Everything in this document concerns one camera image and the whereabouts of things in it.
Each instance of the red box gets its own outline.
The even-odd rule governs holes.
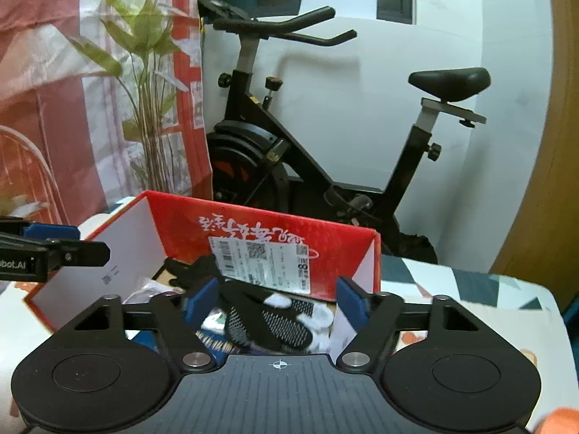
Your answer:
[[[302,259],[309,278],[309,292],[306,287],[302,293],[314,298],[333,300],[339,276],[352,277],[368,291],[380,290],[378,233],[312,218],[146,191],[89,239],[104,241],[111,248],[111,260],[105,267],[62,268],[26,298],[52,330],[102,295],[128,297],[141,277],[156,274],[166,257],[191,263],[209,254],[210,239],[214,246],[231,243],[239,250],[263,243],[259,248],[266,247],[271,259],[278,253],[276,259],[282,259],[282,265]],[[292,250],[302,256],[293,258]],[[284,261],[280,256],[291,259]],[[230,256],[221,258],[220,268]]]

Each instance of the circular pad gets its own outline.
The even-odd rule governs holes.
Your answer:
[[[501,376],[497,366],[482,357],[457,354],[439,359],[432,375],[443,387],[460,393],[479,393],[490,389]]]
[[[516,424],[531,414],[541,388],[535,367],[513,347],[457,349],[428,338],[392,355],[381,382],[404,413],[457,432]]]
[[[172,386],[163,358],[136,342],[36,350],[12,376],[22,417],[50,432],[109,432],[146,417]]]
[[[52,373],[54,382],[72,392],[96,392],[112,385],[121,375],[115,359],[100,354],[80,354],[65,359]]]

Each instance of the wooden door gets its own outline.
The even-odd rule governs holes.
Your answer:
[[[551,0],[553,78],[525,197],[491,272],[547,287],[564,308],[579,290],[579,0]]]

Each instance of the exercise bike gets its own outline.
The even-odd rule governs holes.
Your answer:
[[[229,88],[225,119],[207,134],[213,168],[214,198],[217,201],[248,205],[278,212],[333,219],[375,228],[382,238],[382,252],[436,263],[433,247],[426,237],[400,232],[394,213],[423,154],[436,161],[442,147],[429,144],[432,129],[440,112],[453,115],[468,128],[486,123],[486,118],[471,110],[454,106],[488,86],[490,75],[484,68],[414,72],[408,81],[439,100],[422,98],[422,110],[402,149],[394,172],[384,191],[334,182],[314,158],[269,111],[274,93],[282,87],[277,77],[267,77],[269,90],[259,102],[249,89],[260,40],[269,37],[292,40],[315,46],[332,47],[357,37],[354,30],[331,39],[297,34],[295,31],[332,19],[335,10],[319,8],[283,22],[251,19],[238,8],[218,0],[199,0],[202,16],[216,30],[238,34],[241,50],[236,69],[222,73],[218,84]],[[304,213],[292,194],[285,164],[298,175],[308,189],[323,198],[326,208]]]

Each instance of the blue gripper pad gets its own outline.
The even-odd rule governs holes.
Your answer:
[[[368,303],[347,284],[344,277],[336,281],[336,303],[354,331],[359,332],[368,323]]]
[[[185,301],[185,316],[183,319],[193,329],[200,329],[201,323],[217,305],[218,297],[219,282],[217,279],[212,279],[199,292]]]
[[[70,225],[33,223],[24,229],[22,236],[30,239],[80,240],[80,230]]]
[[[212,279],[199,292],[186,299],[183,319],[192,326],[194,330],[200,329],[203,320],[205,320],[209,312],[216,306],[218,297],[219,282],[217,279]],[[157,342],[152,331],[139,331],[132,341],[143,344],[158,352]]]

